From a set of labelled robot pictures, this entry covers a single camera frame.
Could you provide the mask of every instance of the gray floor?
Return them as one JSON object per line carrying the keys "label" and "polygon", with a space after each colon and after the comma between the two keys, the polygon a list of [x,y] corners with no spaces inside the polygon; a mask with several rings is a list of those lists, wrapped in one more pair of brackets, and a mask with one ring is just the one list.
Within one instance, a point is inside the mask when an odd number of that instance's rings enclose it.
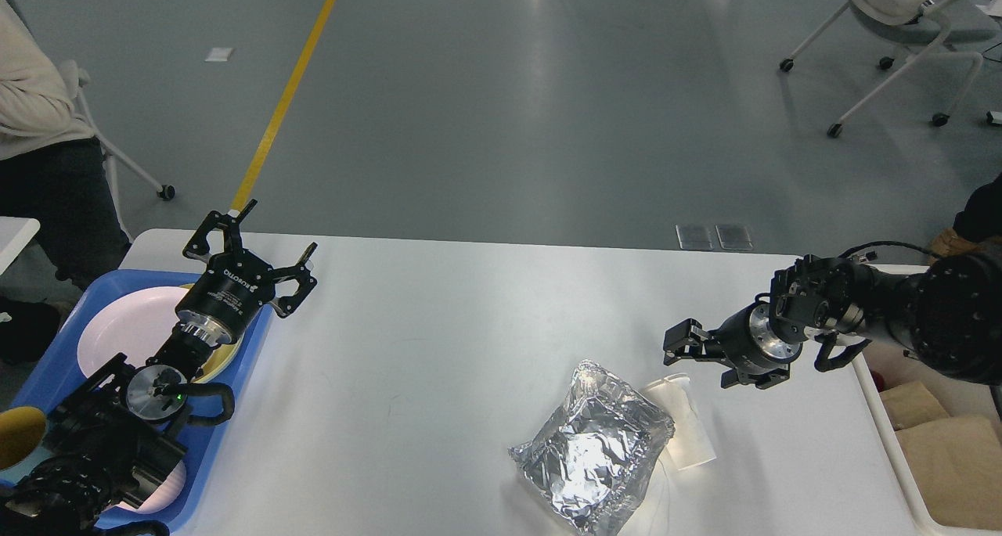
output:
{"label": "gray floor", "polygon": [[[738,223],[757,251],[925,243],[1002,169],[1002,69],[948,126],[962,66],[883,76],[844,0],[339,0],[262,172],[260,231],[672,249]],[[137,233],[224,209],[323,0],[18,0],[89,69],[104,133],[178,189],[123,174]],[[235,47],[228,64],[202,59]],[[914,260],[889,253],[889,259]]]}

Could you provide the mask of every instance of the white chair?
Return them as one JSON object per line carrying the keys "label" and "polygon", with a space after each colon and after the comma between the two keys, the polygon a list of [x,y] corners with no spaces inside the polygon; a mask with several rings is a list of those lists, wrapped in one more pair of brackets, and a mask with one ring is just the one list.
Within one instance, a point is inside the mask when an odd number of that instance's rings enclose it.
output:
{"label": "white chair", "polygon": [[128,155],[121,151],[108,140],[107,137],[97,129],[97,123],[94,123],[93,115],[90,114],[90,107],[87,105],[87,99],[83,96],[83,87],[90,83],[90,75],[87,71],[80,68],[76,61],[68,59],[68,61],[63,61],[58,66],[60,76],[63,82],[66,83],[66,90],[69,92],[70,100],[74,100],[78,104],[78,118],[82,119],[91,129],[94,130],[94,136],[101,143],[101,150],[104,153],[104,171],[108,178],[108,187],[111,189],[111,199],[114,201],[115,214],[118,215],[118,224],[121,226],[125,234],[128,235],[129,240],[132,240],[132,235],[125,228],[125,222],[122,222],[121,208],[118,206],[118,172],[117,172],[117,162],[120,160],[127,168],[132,169],[140,178],[146,180],[153,186],[153,190],[156,192],[157,197],[164,201],[170,201],[174,198],[174,187],[170,185],[163,185],[157,180],[150,176],[145,169],[142,169],[138,165],[138,162],[129,158]]}
{"label": "white chair", "polygon": [[[946,14],[948,8],[951,12],[949,16]],[[877,87],[874,87],[873,91],[870,91],[856,105],[849,108],[849,111],[845,112],[838,121],[832,123],[828,129],[830,137],[838,137],[842,133],[842,126],[850,116],[859,111],[863,104],[872,100],[880,91],[883,91],[888,84],[894,82],[903,73],[913,69],[918,62],[925,61],[925,59],[969,61],[971,65],[967,76],[950,107],[932,116],[931,123],[934,126],[946,125],[957,105],[971,87],[974,76],[977,76],[978,71],[981,70],[982,62],[984,62],[980,52],[960,52],[957,51],[955,45],[987,41],[998,34],[998,26],[988,16],[985,16],[970,2],[962,2],[962,0],[942,0],[940,2],[932,0],[848,0],[831,18],[810,34],[800,47],[796,48],[788,58],[780,63],[781,71],[790,72],[794,68],[794,59],[818,39],[818,36],[828,29],[846,9],[852,9],[856,19],[871,33],[895,44],[894,54],[890,57],[883,57],[878,62],[880,69],[890,69],[898,59],[902,58],[905,58],[905,65],[892,73]]]}

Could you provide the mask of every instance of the dark pants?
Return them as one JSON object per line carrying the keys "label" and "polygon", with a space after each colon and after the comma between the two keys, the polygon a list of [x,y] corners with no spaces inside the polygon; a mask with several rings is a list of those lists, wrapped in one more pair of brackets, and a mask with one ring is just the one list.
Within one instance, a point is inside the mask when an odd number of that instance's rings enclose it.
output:
{"label": "dark pants", "polygon": [[58,274],[80,290],[117,269],[129,247],[103,162],[97,139],[0,160],[0,215],[38,219],[35,238]]}
{"label": "dark pants", "polygon": [[994,182],[974,190],[964,210],[953,219],[953,229],[971,242],[1002,236],[1002,173]]}

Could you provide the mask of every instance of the wire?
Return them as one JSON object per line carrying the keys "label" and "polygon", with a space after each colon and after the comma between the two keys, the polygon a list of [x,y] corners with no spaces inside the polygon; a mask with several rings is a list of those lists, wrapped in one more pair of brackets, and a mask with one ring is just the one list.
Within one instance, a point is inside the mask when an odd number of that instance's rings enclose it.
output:
{"label": "wire", "polygon": [[993,45],[993,46],[991,46],[991,47],[988,47],[988,48],[985,48],[985,50],[984,50],[984,51],[981,51],[981,56],[982,56],[982,57],[984,57],[984,58],[986,59],[986,61],[991,61],[991,62],[1002,62],[1002,61],[1000,61],[999,59],[992,59],[991,57],[989,57],[989,56],[987,55],[987,52],[988,52],[988,51],[991,51],[991,50],[992,50],[992,48],[995,48],[995,47],[998,47],[999,45],[1002,45],[1002,41],[998,41],[998,43],[996,43],[995,45]]}
{"label": "wire", "polygon": [[941,254],[937,254],[934,251],[929,250],[928,248],[923,248],[921,246],[916,246],[916,244],[912,244],[912,243],[909,243],[909,242],[900,242],[898,240],[874,240],[873,242],[868,242],[866,244],[859,244],[859,246],[854,246],[854,247],[850,248],[849,250],[843,251],[843,253],[839,254],[838,257],[839,258],[848,258],[848,257],[852,256],[852,254],[856,254],[857,251],[864,250],[866,248],[870,248],[871,246],[901,246],[901,247],[905,247],[905,248],[910,248],[912,250],[922,251],[923,254],[925,254],[927,256],[932,256],[933,258],[942,258]]}

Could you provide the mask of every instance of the chair wheel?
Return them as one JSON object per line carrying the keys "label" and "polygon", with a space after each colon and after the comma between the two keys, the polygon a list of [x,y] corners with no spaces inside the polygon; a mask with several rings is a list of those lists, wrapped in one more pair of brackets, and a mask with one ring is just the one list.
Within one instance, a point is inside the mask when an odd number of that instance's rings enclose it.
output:
{"label": "chair wheel", "polygon": [[170,201],[174,198],[174,187],[173,186],[163,186],[160,191],[156,192],[157,197],[160,197],[163,201]]}

